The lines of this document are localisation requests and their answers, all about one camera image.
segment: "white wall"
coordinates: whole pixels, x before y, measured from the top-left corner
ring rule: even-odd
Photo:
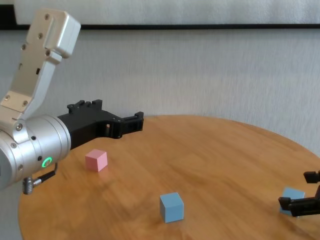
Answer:
[[[26,31],[0,31],[0,96]],[[82,31],[37,114],[102,99],[122,117],[196,114],[250,123],[320,153],[320,30]]]

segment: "blue cube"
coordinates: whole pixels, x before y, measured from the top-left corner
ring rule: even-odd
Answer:
[[[166,224],[184,219],[184,207],[177,192],[160,196],[160,213]]]
[[[286,187],[283,191],[282,197],[291,198],[291,199],[303,199],[305,197],[305,193],[303,191],[299,191],[290,187]],[[291,212],[288,210],[283,210],[280,207],[280,213],[287,214],[292,216]]]

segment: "wooden table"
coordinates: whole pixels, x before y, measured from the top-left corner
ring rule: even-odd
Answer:
[[[107,151],[101,172],[85,169]],[[145,119],[144,130],[71,151],[57,175],[22,196],[25,240],[318,240],[320,215],[279,213],[285,187],[313,197],[319,158],[280,135],[200,116]],[[160,195],[178,192],[184,220],[165,224]]]

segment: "black trim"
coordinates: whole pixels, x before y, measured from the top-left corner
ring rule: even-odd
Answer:
[[[0,5],[0,30],[28,30],[18,25],[15,8]],[[214,30],[214,29],[320,29],[320,24],[184,24],[184,25],[95,25],[84,24],[82,30]]]
[[[13,5],[0,5],[0,30],[14,29],[17,26]]]

